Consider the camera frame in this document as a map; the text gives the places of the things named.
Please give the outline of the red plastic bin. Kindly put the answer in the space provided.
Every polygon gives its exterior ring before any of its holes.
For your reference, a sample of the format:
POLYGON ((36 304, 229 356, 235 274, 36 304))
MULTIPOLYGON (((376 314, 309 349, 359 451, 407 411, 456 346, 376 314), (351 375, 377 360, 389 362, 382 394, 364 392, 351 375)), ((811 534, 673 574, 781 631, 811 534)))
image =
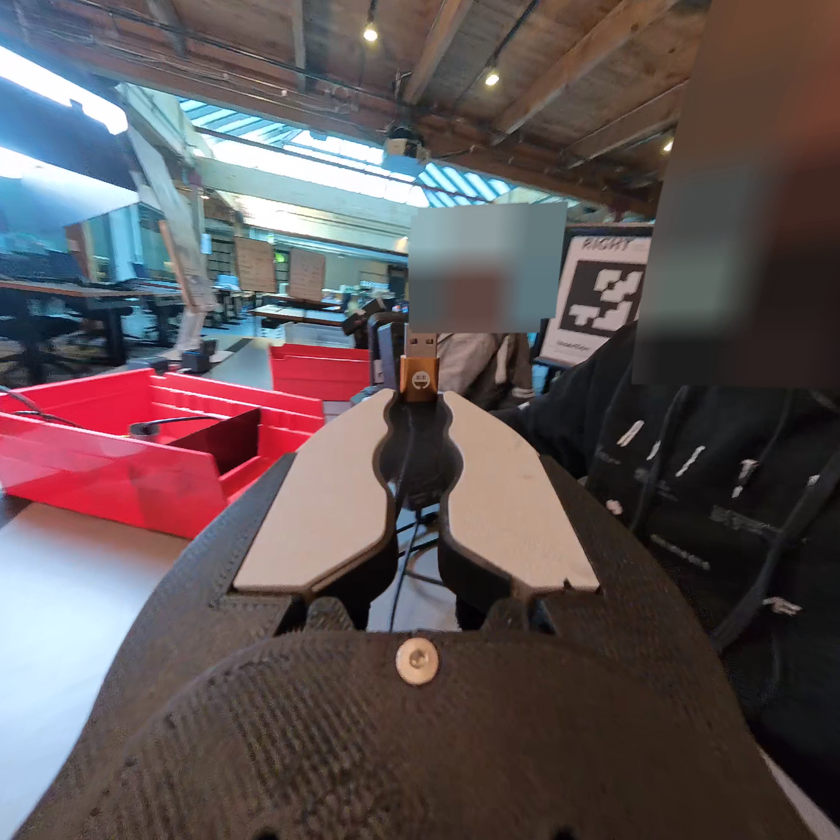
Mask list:
POLYGON ((349 402, 371 383, 368 350, 299 343, 268 348, 274 391, 323 402, 349 402))
POLYGON ((149 368, 33 386, 2 394, 2 488, 191 539, 323 425, 316 399, 149 368), (166 445, 257 407, 259 453, 225 476, 166 445))

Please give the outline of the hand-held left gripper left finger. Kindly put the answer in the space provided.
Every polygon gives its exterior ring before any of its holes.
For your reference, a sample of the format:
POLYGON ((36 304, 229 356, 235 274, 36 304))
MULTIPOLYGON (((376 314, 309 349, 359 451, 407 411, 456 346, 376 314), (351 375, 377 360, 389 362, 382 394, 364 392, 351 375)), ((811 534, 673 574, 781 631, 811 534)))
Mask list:
POLYGON ((378 391, 299 447, 233 580, 236 593, 341 602, 365 630, 396 577, 396 503, 382 473, 397 394, 378 391))

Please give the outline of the black bin divider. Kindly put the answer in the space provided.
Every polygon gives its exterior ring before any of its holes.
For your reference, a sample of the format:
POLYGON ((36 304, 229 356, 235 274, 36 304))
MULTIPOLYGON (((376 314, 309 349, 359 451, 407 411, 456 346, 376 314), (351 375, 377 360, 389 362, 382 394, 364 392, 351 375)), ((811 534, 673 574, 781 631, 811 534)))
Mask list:
POLYGON ((176 438, 168 445, 213 457, 217 473, 227 473, 244 465, 259 453, 261 409, 252 408, 236 416, 199 425, 197 430, 176 438))

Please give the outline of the wooden pillar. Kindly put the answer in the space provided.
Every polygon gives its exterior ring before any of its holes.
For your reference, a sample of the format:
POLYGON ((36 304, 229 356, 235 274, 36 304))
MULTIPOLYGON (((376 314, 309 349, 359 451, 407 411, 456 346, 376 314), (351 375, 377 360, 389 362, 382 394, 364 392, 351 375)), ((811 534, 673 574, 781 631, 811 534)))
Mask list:
POLYGON ((201 249, 205 226, 198 164, 207 147, 188 126, 175 95, 129 82, 118 84, 118 93, 134 156, 163 215, 159 229, 182 293, 175 351, 197 350, 207 315, 216 308, 201 249))

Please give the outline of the dark office desk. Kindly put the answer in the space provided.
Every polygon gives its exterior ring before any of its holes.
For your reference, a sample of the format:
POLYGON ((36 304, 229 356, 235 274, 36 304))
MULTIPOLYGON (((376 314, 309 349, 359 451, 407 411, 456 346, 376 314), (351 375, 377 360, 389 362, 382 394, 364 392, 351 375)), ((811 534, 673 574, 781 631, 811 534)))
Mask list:
POLYGON ((19 291, 30 298, 57 298, 63 301, 73 300, 72 308, 81 308, 86 317, 102 314, 106 331, 108 356, 115 366, 127 361, 127 347, 123 323, 119 311, 132 300, 151 301, 150 308, 155 315, 155 324, 162 346, 170 349, 174 340, 167 332, 169 311, 184 308, 184 301, 179 290, 172 286, 155 284, 129 283, 121 285, 87 285, 60 280, 12 279, 2 276, 3 291, 19 291))

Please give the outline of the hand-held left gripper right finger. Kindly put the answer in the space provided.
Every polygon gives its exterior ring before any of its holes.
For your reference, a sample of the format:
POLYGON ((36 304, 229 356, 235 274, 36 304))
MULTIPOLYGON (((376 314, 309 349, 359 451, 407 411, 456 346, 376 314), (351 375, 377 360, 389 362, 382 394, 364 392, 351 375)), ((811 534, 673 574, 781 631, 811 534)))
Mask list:
POLYGON ((601 607, 601 583, 558 492, 560 468, 499 418, 441 395, 450 477, 438 507, 437 569, 458 629, 495 607, 552 627, 552 611, 601 607))

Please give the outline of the black cable orange usb plug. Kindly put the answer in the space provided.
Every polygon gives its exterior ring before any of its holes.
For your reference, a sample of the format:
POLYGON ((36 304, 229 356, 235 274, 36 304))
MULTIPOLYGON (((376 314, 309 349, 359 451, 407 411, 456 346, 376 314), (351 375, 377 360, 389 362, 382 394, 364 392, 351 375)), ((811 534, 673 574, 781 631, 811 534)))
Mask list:
POLYGON ((406 345, 401 356, 400 397, 406 419, 406 441, 401 468, 395 483, 395 513, 404 508, 410 478, 421 449, 418 439, 424 425, 434 420, 438 394, 437 336, 405 330, 406 345))

